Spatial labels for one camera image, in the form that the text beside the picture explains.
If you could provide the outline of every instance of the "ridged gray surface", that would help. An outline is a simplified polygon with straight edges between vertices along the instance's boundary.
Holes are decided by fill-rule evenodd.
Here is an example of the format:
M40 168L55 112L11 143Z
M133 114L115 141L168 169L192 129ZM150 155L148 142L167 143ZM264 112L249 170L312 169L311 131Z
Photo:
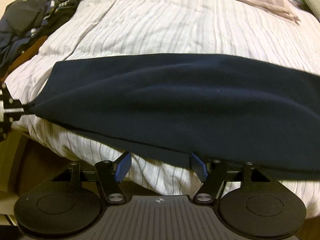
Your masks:
M247 239L225 228L211 208L193 205L187 196L161 196L160 198L134 196L128 204L109 207L97 224L71 239Z

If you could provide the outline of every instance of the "blue gripper pad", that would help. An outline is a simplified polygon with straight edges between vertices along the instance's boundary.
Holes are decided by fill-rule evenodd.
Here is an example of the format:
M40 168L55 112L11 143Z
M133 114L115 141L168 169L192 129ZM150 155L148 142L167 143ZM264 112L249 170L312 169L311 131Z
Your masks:
M204 183L208 177L205 163L195 153L190 155L190 163L191 168L196 173L201 183Z
M131 152L123 153L114 163L116 164L115 181L120 183L131 168Z

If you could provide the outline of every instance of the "bed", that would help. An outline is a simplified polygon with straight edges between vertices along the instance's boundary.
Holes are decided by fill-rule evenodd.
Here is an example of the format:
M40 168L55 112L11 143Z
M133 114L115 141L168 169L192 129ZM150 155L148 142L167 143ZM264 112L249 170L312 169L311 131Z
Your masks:
M292 10L298 23L236 0L83 0L6 84L13 98L27 103L57 61L149 53L221 53L320 75L320 23ZM121 154L34 115L22 116L12 127L70 160L93 165ZM193 196L201 186L191 170L137 155L126 179L163 195ZM281 182L303 200L307 218L320 215L320 181ZM239 186L228 183L225 193Z

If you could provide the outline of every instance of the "dark clothing pile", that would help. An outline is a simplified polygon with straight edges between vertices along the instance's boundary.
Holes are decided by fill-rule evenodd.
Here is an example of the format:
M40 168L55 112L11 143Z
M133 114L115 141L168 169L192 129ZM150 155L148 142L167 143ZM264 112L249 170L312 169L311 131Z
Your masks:
M75 14L81 0L16 0L0 20L0 77L39 38L49 36Z
M57 62L28 111L96 141L190 168L192 152L278 179L320 178L320 77L220 54Z
M14 71L16 68L18 68L20 65L22 65L29 59L32 59L35 55L37 55L40 47L42 46L42 44L44 44L47 38L47 36L42 36L41 38L36 40L36 42L29 49L27 49L24 53L17 57L15 61L12 62L12 64L8 67L8 70L5 73L5 75L2 78L0 78L0 82L4 82L12 71Z

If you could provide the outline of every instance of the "screw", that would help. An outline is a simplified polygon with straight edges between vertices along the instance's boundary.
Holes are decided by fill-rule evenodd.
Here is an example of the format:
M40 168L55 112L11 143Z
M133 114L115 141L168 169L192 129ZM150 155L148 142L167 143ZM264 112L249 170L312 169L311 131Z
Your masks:
M199 201L209 201L210 199L212 199L212 197L206 193L198 194L196 198Z
M118 202L124 199L124 195L119 193L113 193L108 196L108 199L113 202Z

